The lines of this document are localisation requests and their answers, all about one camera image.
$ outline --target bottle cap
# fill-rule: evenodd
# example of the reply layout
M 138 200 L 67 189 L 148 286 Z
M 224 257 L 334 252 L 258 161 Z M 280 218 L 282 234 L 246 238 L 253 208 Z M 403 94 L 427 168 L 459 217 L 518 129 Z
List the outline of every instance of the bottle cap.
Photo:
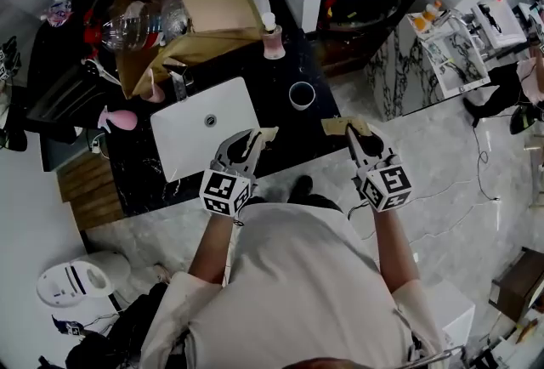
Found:
M 261 15 L 261 20 L 264 24 L 264 29 L 273 31 L 275 29 L 275 15 L 271 12 L 265 12 Z

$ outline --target plastic bottle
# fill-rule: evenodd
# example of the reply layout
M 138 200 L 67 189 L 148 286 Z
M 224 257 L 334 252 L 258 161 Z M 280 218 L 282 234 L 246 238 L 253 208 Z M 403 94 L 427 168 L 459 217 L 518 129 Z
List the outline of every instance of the plastic bottle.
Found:
M 434 4 L 429 3 L 423 11 L 423 18 L 426 21 L 433 21 L 436 17 L 438 17 L 441 6 L 442 2 L 440 0 L 435 0 Z
M 275 23 L 275 15 L 271 12 L 265 12 L 261 15 L 264 24 L 264 30 L 261 34 L 264 44 L 263 56 L 267 60 L 278 60 L 286 55 L 281 41 L 281 26 Z
M 184 11 L 181 1 L 178 1 L 178 7 Z M 172 0 L 167 4 L 135 1 L 122 11 L 113 8 L 103 24 L 99 22 L 85 29 L 85 43 L 102 43 L 111 51 L 138 51 L 165 43 L 164 33 L 167 33 L 168 43 L 187 31 L 186 14 L 173 12 Z

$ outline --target black countertop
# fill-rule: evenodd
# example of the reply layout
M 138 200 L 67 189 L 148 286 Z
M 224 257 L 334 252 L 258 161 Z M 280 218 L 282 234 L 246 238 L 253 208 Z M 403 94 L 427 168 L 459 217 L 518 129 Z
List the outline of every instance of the black countertop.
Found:
M 339 112 L 306 36 L 295 30 L 284 40 L 286 56 L 281 60 L 266 60 L 263 44 L 253 43 L 191 69 L 195 79 L 192 93 L 243 77 L 260 126 L 280 128 L 260 156 L 255 174 L 258 178 L 346 146 L 344 138 L 327 137 L 321 127 L 321 118 L 339 116 Z M 294 110 L 288 98 L 289 87 L 299 81 L 315 88 L 315 102 L 306 111 Z M 124 105 L 139 114 L 138 126 L 132 132 L 113 127 L 112 134 L 107 135 L 111 170 L 127 216 L 198 197 L 202 173 L 166 183 L 151 130 L 150 114 L 175 101 L 171 87 L 169 82 L 163 86 L 167 92 L 164 104 L 136 98 L 129 107 Z

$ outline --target cup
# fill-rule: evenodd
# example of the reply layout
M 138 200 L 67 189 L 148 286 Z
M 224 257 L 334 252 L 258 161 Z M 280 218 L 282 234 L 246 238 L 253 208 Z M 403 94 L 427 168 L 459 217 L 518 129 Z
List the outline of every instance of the cup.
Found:
M 297 82 L 289 88 L 289 100 L 297 111 L 304 111 L 314 103 L 315 89 L 308 82 Z

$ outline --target pink object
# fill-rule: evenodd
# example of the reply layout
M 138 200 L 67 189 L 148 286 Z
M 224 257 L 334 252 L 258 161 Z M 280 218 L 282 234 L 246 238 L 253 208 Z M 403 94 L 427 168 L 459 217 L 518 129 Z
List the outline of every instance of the pink object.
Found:
M 142 100 L 149 101 L 150 103 L 161 103 L 164 99 L 164 91 L 158 85 L 155 85 L 155 78 L 153 77 L 153 70 L 149 69 L 151 76 L 151 91 L 145 94 L 141 94 Z
M 138 124 L 138 117 L 131 111 L 108 112 L 108 106 L 104 106 L 99 116 L 99 128 L 105 128 L 108 133 L 111 133 L 108 121 L 123 130 L 134 130 L 136 124 Z

